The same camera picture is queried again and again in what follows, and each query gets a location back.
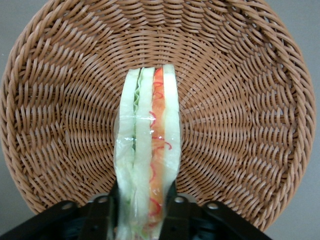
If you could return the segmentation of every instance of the wrapped sandwich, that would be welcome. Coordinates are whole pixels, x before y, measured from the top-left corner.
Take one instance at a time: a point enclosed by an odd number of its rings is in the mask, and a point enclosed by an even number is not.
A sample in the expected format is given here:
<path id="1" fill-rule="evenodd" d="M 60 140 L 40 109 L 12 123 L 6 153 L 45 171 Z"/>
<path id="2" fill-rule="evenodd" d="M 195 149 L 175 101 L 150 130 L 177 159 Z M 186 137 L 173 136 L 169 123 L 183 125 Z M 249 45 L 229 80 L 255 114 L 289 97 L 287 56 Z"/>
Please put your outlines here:
<path id="1" fill-rule="evenodd" d="M 120 193 L 117 239 L 157 239 L 166 214 L 166 195 L 180 166 L 173 65 L 128 71 L 115 135 L 114 166 Z"/>

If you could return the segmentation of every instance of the gray wall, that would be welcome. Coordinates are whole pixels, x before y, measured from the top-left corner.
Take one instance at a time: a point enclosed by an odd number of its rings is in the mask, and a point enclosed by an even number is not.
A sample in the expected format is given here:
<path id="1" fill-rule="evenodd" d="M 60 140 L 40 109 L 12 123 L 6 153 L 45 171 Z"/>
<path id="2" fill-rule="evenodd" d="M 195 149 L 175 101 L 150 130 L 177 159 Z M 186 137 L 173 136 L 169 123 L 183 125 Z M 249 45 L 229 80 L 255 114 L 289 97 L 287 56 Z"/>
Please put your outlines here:
<path id="1" fill-rule="evenodd" d="M 320 113 L 320 1 L 266 0 L 300 46 L 312 76 Z M 46 0 L 0 0 L 0 76 L 9 52 L 32 16 Z M 314 240 L 320 236 L 320 134 L 316 138 L 302 183 L 290 205 L 266 231 L 275 240 Z M 0 153 L 0 235 L 33 216 L 21 198 Z"/>

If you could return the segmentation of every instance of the woven basket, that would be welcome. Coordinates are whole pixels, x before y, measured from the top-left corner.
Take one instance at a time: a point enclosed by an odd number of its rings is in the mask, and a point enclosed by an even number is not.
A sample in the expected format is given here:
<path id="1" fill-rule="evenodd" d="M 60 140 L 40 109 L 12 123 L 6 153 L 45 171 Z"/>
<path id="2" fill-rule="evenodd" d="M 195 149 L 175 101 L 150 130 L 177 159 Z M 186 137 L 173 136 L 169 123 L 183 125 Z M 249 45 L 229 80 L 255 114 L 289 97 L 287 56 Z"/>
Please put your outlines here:
<path id="1" fill-rule="evenodd" d="M 36 213 L 108 192 L 113 126 L 131 68 L 176 69 L 179 192 L 265 230 L 306 170 L 315 98 L 301 51 L 263 0 L 51 0 L 2 79 L 2 149 Z"/>

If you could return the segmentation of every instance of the wicker basket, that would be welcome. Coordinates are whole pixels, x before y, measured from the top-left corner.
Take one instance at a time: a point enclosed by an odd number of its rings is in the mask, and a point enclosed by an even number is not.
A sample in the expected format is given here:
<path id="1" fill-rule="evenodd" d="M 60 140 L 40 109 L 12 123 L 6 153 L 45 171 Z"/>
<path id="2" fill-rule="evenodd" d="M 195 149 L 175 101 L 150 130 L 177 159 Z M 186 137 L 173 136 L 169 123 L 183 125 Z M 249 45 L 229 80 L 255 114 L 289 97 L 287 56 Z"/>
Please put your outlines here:
<path id="1" fill-rule="evenodd" d="M 15 43 L 1 89 L 7 166 L 36 213 L 115 181 L 127 71 L 173 63 L 179 192 L 265 230 L 306 170 L 315 98 L 301 51 L 263 0 L 51 0 Z"/>

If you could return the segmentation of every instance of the metal rivet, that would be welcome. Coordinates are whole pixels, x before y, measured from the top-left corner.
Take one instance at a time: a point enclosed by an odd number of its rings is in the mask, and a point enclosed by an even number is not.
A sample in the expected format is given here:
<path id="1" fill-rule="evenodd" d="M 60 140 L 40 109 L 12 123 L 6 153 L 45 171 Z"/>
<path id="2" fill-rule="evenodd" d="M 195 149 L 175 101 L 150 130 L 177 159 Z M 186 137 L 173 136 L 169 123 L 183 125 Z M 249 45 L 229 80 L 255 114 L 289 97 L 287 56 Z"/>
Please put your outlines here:
<path id="1" fill-rule="evenodd" d="M 209 203 L 209 204 L 207 205 L 207 207 L 208 207 L 209 209 L 211 209 L 211 210 L 215 210 L 215 209 L 218 209 L 218 208 L 219 208 L 218 205 L 215 204 L 215 203 Z"/>
<path id="2" fill-rule="evenodd" d="M 69 203 L 62 206 L 62 210 L 70 209 L 70 208 L 72 208 L 73 205 L 74 204 L 72 202 L 69 202 Z"/>
<path id="3" fill-rule="evenodd" d="M 177 196 L 174 201 L 178 204 L 183 203 L 185 200 L 183 197 Z"/>
<path id="4" fill-rule="evenodd" d="M 101 198 L 98 200 L 98 203 L 103 204 L 103 203 L 105 203 L 107 200 L 108 200 L 108 198 L 107 198 L 106 196 L 103 196 L 103 197 L 101 197 Z"/>

